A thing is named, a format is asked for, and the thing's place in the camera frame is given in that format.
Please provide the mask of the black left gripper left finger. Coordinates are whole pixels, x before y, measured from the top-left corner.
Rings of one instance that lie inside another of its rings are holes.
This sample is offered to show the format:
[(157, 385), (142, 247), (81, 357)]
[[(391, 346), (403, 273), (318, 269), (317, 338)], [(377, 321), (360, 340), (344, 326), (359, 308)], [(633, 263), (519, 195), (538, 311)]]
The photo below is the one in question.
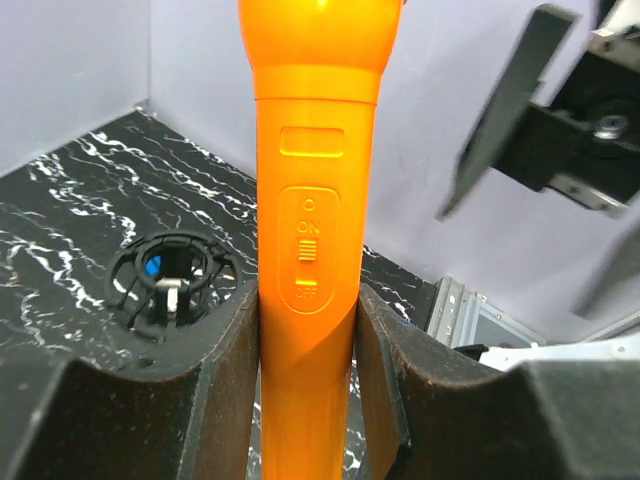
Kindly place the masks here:
[(5, 479), (241, 479), (258, 370), (257, 287), (130, 367), (1, 363)]

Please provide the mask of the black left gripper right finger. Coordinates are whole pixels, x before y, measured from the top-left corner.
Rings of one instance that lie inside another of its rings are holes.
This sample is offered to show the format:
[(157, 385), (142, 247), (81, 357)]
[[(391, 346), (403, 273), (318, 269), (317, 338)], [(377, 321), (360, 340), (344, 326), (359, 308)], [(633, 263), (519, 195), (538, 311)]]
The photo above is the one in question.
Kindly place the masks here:
[(374, 479), (635, 479), (639, 365), (535, 361), (501, 372), (404, 321), (369, 286), (356, 333)]

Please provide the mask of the black tripod shock-mount stand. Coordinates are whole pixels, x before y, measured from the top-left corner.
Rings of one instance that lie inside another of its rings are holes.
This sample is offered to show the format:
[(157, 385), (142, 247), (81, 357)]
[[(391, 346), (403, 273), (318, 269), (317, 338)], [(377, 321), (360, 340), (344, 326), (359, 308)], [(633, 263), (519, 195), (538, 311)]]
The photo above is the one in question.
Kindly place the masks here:
[[(146, 261), (162, 258), (151, 278)], [(219, 239), (186, 229), (134, 239), (115, 253), (104, 279), (106, 305), (134, 335), (163, 343), (170, 332), (195, 325), (218, 310), (242, 285), (238, 257)]]

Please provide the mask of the orange toy microphone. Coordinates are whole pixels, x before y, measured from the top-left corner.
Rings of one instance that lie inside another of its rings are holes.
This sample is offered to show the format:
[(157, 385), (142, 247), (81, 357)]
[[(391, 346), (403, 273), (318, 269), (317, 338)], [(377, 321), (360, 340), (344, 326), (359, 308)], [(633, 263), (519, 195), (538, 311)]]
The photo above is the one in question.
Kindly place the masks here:
[(256, 105), (261, 458), (342, 475), (376, 104), (399, 1), (242, 1)]

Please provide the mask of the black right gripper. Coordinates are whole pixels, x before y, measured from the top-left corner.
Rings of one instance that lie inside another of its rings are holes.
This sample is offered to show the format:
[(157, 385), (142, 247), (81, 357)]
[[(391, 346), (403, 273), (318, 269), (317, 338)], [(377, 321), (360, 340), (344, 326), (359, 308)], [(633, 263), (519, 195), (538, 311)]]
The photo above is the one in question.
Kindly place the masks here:
[(550, 188), (611, 217), (638, 196), (639, 4), (602, 1), (598, 13), (586, 51), (542, 107), (530, 100), (578, 15), (551, 3), (532, 12), (458, 156), (437, 219), (452, 215), (494, 164), (533, 191)]

